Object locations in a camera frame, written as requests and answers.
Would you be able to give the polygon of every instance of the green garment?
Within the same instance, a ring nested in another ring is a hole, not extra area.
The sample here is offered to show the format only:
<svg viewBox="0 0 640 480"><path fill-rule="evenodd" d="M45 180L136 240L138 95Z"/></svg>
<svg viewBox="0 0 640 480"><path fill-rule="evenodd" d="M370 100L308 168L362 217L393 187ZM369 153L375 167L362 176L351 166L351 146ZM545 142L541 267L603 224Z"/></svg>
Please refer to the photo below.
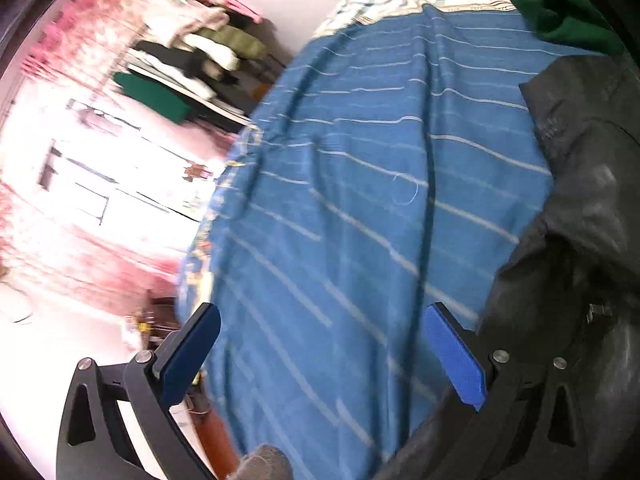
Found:
<svg viewBox="0 0 640 480"><path fill-rule="evenodd" d="M125 95L141 102L176 124L183 122L191 107L168 88L135 74L116 72L113 80L122 86Z"/></svg>
<svg viewBox="0 0 640 480"><path fill-rule="evenodd" d="M609 55L624 50L620 38L589 0L511 0L511 3L541 40Z"/></svg>
<svg viewBox="0 0 640 480"><path fill-rule="evenodd" d="M201 28L196 34L220 45L228 46L238 57L243 59L262 59L268 54L267 47L263 42L231 25L225 25L220 30Z"/></svg>

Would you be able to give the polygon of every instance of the black jacket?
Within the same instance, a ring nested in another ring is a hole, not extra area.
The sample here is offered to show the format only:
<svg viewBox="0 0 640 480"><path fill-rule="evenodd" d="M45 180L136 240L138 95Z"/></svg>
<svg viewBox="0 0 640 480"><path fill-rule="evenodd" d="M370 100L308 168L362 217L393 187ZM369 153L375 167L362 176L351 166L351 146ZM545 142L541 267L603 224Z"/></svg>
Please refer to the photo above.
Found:
<svg viewBox="0 0 640 480"><path fill-rule="evenodd" d="M640 474L640 74L626 57L556 60L522 94L554 177L496 275L480 339L569 362L589 479ZM586 322L590 304L608 316ZM428 478L474 416L449 392L375 477Z"/></svg>

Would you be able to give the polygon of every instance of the green blanket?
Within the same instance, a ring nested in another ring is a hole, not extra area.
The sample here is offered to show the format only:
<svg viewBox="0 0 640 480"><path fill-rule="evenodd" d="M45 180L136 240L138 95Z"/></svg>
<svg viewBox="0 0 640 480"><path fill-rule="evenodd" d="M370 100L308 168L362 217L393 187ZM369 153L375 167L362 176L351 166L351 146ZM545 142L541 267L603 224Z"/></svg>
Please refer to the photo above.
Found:
<svg viewBox="0 0 640 480"><path fill-rule="evenodd" d="M620 38L589 0L511 0L541 40L603 54L624 50Z"/></svg>

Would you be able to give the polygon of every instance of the olive green garment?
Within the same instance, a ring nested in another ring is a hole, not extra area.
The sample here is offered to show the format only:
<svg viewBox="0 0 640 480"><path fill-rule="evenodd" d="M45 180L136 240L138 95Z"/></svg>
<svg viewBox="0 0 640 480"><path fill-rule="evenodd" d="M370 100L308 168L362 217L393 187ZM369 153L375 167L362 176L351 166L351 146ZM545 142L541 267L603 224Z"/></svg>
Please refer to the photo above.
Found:
<svg viewBox="0 0 640 480"><path fill-rule="evenodd" d="M511 0L541 40L619 54L620 38L589 0Z"/></svg>
<svg viewBox="0 0 640 480"><path fill-rule="evenodd" d="M122 87L125 95L141 102L176 124L183 122L191 107L167 87L155 81L142 79L135 74L116 72L113 80Z"/></svg>
<svg viewBox="0 0 640 480"><path fill-rule="evenodd" d="M263 42L231 25L225 25L220 30L201 28L196 34L220 45L228 46L238 57L243 59L262 59L268 54L267 47Z"/></svg>

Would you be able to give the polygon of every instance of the pile of clothes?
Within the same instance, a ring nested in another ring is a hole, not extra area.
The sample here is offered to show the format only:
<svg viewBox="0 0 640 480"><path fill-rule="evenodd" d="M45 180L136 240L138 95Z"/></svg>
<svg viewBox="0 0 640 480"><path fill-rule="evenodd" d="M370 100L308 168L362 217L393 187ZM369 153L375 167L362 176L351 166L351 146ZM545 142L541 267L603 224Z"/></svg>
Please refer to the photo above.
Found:
<svg viewBox="0 0 640 480"><path fill-rule="evenodd" d="M152 0L143 20L127 71L113 75L124 95L176 124L205 121L230 134L248 124L261 93L239 85L241 61L269 55L243 30L262 21L257 13L238 0Z"/></svg>

